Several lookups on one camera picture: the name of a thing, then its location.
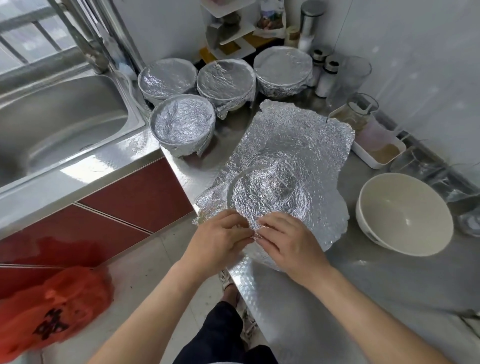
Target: tiled floor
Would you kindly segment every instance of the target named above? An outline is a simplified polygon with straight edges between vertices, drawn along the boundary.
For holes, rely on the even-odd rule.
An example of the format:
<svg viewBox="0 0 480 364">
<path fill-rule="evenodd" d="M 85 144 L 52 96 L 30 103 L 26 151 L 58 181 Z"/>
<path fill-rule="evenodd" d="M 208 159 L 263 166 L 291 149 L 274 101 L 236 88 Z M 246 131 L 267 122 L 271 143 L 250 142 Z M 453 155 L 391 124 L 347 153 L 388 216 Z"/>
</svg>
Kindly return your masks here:
<svg viewBox="0 0 480 364">
<path fill-rule="evenodd" d="M 194 217 L 194 213 L 188 214 L 112 262 L 109 269 L 116 287 L 112 306 L 77 336 L 46 348 L 44 363 L 85 364 L 183 255 L 196 230 L 192 225 Z M 216 276 L 200 287 L 170 339 L 162 364 L 173 362 L 221 296 L 222 287 Z M 265 343 L 261 332 L 253 342 Z"/>
</svg>

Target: stainless steel sink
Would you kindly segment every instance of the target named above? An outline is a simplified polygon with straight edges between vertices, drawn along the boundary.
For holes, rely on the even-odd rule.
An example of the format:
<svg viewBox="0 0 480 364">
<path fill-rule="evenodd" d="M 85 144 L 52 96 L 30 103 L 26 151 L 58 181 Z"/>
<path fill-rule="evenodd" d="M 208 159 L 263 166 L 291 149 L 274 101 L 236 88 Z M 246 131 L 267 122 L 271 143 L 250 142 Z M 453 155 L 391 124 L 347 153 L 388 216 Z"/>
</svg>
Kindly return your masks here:
<svg viewBox="0 0 480 364">
<path fill-rule="evenodd" d="M 0 191 L 143 125 L 123 84 L 92 71 L 11 100 L 0 107 Z"/>
</svg>

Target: empty white bowl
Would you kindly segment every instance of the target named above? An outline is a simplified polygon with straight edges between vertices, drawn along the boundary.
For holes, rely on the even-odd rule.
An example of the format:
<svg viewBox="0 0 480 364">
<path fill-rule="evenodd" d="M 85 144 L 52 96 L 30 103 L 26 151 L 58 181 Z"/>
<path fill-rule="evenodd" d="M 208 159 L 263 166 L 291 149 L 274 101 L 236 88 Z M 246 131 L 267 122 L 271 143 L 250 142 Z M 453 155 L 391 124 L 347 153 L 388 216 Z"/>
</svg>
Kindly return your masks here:
<svg viewBox="0 0 480 364">
<path fill-rule="evenodd" d="M 453 235 L 445 201 L 430 186 L 406 174 L 384 173 L 367 181 L 356 215 L 370 240 L 403 254 L 436 254 Z"/>
</svg>

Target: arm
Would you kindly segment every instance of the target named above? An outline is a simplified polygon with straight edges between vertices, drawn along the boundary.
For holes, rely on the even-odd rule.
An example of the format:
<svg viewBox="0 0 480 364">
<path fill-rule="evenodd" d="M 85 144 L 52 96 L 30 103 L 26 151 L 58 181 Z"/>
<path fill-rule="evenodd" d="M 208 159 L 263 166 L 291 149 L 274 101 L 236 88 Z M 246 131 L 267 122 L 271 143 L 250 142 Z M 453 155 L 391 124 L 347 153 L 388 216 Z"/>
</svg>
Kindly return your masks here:
<svg viewBox="0 0 480 364">
<path fill-rule="evenodd" d="M 88 364 L 158 364 L 202 282 L 234 263 L 252 235 L 247 220 L 233 210 L 200 225 L 183 257 Z"/>
<path fill-rule="evenodd" d="M 274 212 L 259 219 L 258 243 L 279 267 L 311 291 L 373 364 L 449 364 L 439 351 L 353 286 L 327 261 L 298 219 Z"/>
</svg>

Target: aluminum foil sheet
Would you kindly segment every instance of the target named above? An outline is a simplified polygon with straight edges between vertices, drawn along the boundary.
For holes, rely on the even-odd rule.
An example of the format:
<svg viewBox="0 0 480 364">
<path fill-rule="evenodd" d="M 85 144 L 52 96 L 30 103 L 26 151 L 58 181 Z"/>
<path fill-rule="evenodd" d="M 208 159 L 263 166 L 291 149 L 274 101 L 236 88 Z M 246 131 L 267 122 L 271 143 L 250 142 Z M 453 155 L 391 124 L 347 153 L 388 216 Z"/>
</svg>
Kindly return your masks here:
<svg viewBox="0 0 480 364">
<path fill-rule="evenodd" d="M 146 66 L 138 75 L 145 98 L 158 105 L 171 96 L 195 91 L 197 69 L 186 60 L 167 58 Z"/>
<path fill-rule="evenodd" d="M 215 110 L 206 98 L 179 95 L 163 101 L 150 116 L 150 130 L 174 157 L 201 156 L 212 140 Z"/>
<path fill-rule="evenodd" d="M 291 103 L 265 100 L 260 109 L 213 186 L 197 198 L 199 219 L 235 208 L 257 229 L 259 216 L 288 212 L 325 251 L 347 230 L 347 205 L 336 184 L 355 132 Z M 257 243 L 244 253 L 278 270 Z"/>
<path fill-rule="evenodd" d="M 253 61 L 259 91 L 267 97 L 299 93 L 313 77 L 313 61 L 305 52 L 292 47 L 270 47 Z"/>
<path fill-rule="evenodd" d="M 207 64 L 198 72 L 198 93 L 210 100 L 220 119 L 229 110 L 255 99 L 256 76 L 243 60 L 220 60 Z"/>
</svg>

